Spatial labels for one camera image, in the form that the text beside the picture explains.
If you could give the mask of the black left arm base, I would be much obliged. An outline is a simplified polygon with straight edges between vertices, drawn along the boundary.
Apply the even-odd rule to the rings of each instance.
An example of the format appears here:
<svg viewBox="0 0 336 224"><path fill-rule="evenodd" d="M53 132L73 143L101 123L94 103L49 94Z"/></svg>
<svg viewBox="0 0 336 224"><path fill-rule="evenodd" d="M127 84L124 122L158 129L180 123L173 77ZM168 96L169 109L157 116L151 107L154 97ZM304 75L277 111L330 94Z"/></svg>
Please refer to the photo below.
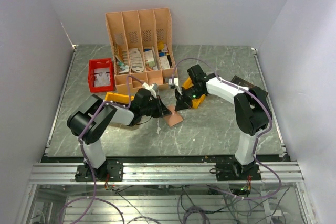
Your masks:
<svg viewBox="0 0 336 224"><path fill-rule="evenodd" d="M117 161L105 161L100 168L93 168L93 174L86 163L77 167L76 182L92 182L93 177L96 178L96 181L121 182L123 179L123 165Z"/></svg>

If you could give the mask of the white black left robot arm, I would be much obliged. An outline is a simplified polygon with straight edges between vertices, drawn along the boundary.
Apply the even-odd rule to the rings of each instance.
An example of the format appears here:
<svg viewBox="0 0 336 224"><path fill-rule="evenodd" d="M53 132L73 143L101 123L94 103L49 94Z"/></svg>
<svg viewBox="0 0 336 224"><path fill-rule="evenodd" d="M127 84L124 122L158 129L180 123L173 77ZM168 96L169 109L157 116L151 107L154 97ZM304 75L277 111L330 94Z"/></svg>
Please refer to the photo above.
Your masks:
<svg viewBox="0 0 336 224"><path fill-rule="evenodd" d="M94 180L102 180L107 175L107 167L101 137L110 123L135 126L144 116L162 118L171 114L160 96L140 88L129 105L113 104L91 95L68 118L67 127L78 138L84 162L90 166L88 174Z"/></svg>

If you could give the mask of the yellow bin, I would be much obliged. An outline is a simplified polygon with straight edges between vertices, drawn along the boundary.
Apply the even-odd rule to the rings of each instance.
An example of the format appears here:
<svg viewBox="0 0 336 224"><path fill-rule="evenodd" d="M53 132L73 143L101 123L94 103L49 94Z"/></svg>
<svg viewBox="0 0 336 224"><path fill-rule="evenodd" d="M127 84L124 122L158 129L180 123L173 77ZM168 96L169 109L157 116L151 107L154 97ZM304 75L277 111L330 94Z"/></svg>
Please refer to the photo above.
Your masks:
<svg viewBox="0 0 336 224"><path fill-rule="evenodd" d="M130 101L133 101L134 96L129 96L126 94L119 94L115 92L107 92L104 98L105 101L121 103L121 104L129 104Z"/></svg>
<svg viewBox="0 0 336 224"><path fill-rule="evenodd" d="M184 83L182 84L182 87L184 89L189 89L193 86L191 78L188 77ZM193 95L193 100L192 100L192 108L197 109L205 100L206 95Z"/></svg>

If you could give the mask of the pink leather card holder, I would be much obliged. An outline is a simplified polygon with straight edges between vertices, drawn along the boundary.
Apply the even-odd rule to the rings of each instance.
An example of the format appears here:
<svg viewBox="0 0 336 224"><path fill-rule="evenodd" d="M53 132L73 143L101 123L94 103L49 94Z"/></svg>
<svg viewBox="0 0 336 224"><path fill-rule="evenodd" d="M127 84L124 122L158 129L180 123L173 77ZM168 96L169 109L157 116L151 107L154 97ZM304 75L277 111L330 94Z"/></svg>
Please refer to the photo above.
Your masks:
<svg viewBox="0 0 336 224"><path fill-rule="evenodd" d="M163 119L169 127L174 127L183 121L182 116L175 111L175 106L169 105L167 108L171 114L164 116Z"/></svg>

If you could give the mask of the red plastic bin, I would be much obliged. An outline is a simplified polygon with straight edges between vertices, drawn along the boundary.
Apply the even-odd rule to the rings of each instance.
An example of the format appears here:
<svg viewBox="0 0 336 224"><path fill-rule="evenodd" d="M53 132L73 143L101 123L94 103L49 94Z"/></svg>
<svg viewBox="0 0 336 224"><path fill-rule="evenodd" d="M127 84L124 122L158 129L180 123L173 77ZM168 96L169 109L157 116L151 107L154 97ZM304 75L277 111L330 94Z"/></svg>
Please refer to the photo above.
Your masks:
<svg viewBox="0 0 336 224"><path fill-rule="evenodd" d="M111 58L89 61L88 85L92 93L114 90L114 68Z"/></svg>

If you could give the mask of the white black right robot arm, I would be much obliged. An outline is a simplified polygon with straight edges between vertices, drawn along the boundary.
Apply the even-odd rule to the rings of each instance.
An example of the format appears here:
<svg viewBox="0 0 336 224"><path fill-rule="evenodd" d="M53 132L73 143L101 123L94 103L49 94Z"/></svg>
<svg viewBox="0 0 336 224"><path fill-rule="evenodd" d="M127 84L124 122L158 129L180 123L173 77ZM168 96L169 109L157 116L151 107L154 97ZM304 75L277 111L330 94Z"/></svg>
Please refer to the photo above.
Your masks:
<svg viewBox="0 0 336 224"><path fill-rule="evenodd" d="M244 179L250 173L248 165L255 161L260 137L272 128L272 112L266 99L266 91L258 86L239 86L224 80L217 73L206 74L200 65L190 67L187 73L192 82L191 87L180 87L175 76L172 76L169 82L175 91L175 110L190 109L193 100L203 95L215 95L231 103L240 129L238 149L235 153L238 163L231 167L231 172L236 179Z"/></svg>

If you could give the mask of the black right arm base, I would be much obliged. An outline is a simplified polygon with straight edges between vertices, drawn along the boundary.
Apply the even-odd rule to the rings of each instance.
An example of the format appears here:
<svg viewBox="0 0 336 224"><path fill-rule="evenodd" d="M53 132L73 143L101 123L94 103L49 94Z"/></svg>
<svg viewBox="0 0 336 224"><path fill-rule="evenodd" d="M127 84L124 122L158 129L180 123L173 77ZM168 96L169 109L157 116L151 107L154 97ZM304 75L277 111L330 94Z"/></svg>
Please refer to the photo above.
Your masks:
<svg viewBox="0 0 336 224"><path fill-rule="evenodd" d="M260 169L255 162L244 166L238 162L217 163L214 168L209 170L209 172L216 175L217 181L261 180Z"/></svg>

